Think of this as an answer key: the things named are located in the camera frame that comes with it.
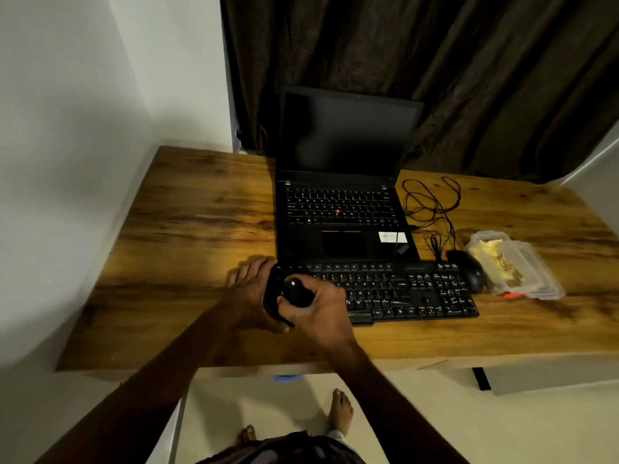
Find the curtain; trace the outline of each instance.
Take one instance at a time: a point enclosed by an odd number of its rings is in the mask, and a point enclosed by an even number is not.
[[[405,167],[546,182],[619,119],[619,0],[221,0],[245,146],[282,84],[425,103]]]

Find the black laptop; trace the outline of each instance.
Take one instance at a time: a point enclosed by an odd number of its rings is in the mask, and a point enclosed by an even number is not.
[[[396,193],[421,110],[414,101],[282,87],[278,264],[264,295],[271,316],[287,322],[276,299],[293,273],[344,288],[353,324],[478,316],[457,265],[420,260]]]
[[[305,263],[419,260],[395,184],[422,106],[282,87],[277,257]]]

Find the person's right hand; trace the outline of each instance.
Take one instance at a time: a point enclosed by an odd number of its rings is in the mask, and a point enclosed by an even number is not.
[[[346,344],[356,343],[348,312],[346,294],[329,281],[316,280],[310,275],[290,275],[314,293],[307,307],[293,306],[283,296],[277,298],[279,313],[298,327],[322,350],[329,352]]]

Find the wood grain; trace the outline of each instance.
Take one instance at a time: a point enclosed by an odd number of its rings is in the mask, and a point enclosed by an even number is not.
[[[60,370],[136,369],[221,295],[226,272],[275,255],[273,162],[260,156],[162,147],[135,198]],[[402,171],[450,205],[440,174]],[[558,301],[476,296],[480,317],[391,322],[355,333],[373,359],[619,353],[619,241],[571,189],[453,176],[459,245],[476,231],[530,242],[558,277]],[[398,183],[400,198],[404,191]],[[431,258],[415,235],[422,258]],[[298,332],[233,335],[205,367],[319,363]]]

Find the person's left arm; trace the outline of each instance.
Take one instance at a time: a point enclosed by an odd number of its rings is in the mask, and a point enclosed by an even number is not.
[[[231,330],[287,332],[262,306],[275,262],[260,258],[231,272],[219,303],[107,396],[37,464],[146,462],[197,369]]]

